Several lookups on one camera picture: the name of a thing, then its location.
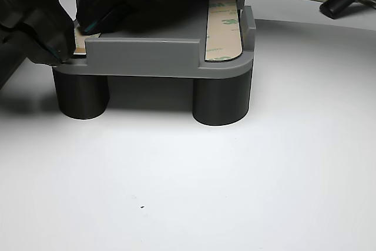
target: dark gray cylindrical leg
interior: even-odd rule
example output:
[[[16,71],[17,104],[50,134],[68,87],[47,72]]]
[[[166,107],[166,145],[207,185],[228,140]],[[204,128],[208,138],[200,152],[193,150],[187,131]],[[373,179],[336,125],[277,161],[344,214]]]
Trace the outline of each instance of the dark gray cylindrical leg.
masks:
[[[248,112],[252,70],[230,79],[195,79],[193,116],[205,125],[235,123]]]
[[[59,107],[66,116],[87,120],[104,113],[110,99],[107,76],[52,72]]]

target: gray plastic tray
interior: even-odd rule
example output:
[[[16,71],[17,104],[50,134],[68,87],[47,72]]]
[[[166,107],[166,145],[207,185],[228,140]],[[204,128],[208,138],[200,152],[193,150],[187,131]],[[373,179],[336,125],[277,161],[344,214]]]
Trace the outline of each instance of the gray plastic tray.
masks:
[[[88,38],[87,56],[72,58],[56,70],[72,75],[226,79],[253,67],[256,25],[244,0],[237,0],[243,53],[225,62],[205,61],[209,0],[168,3],[133,15],[114,33]]]

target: white table surface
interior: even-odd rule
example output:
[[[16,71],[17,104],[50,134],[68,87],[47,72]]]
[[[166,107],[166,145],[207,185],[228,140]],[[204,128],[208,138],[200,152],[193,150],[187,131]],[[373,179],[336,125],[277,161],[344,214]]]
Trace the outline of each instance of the white table surface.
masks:
[[[191,80],[111,78],[107,111],[75,121],[51,69],[21,65],[0,250],[375,250],[376,32],[257,27],[250,113],[219,128],[192,118]]]

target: cylindrical foot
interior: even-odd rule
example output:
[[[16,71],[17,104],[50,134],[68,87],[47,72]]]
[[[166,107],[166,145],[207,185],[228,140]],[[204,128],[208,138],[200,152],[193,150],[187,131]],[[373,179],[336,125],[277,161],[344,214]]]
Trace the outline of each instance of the cylindrical foot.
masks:
[[[87,120],[104,113],[110,99],[107,76],[52,72],[59,107],[66,116]]]
[[[252,70],[230,79],[195,79],[193,116],[205,125],[235,123],[248,112]]]

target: black machine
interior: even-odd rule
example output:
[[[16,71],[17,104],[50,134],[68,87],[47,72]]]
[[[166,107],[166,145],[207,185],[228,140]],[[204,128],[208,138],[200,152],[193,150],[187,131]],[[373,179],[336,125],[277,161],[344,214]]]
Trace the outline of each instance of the black machine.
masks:
[[[158,1],[78,0],[77,20],[83,34],[109,32],[126,15]],[[19,48],[34,63],[59,66],[75,51],[74,24],[59,0],[0,0],[1,44]]]

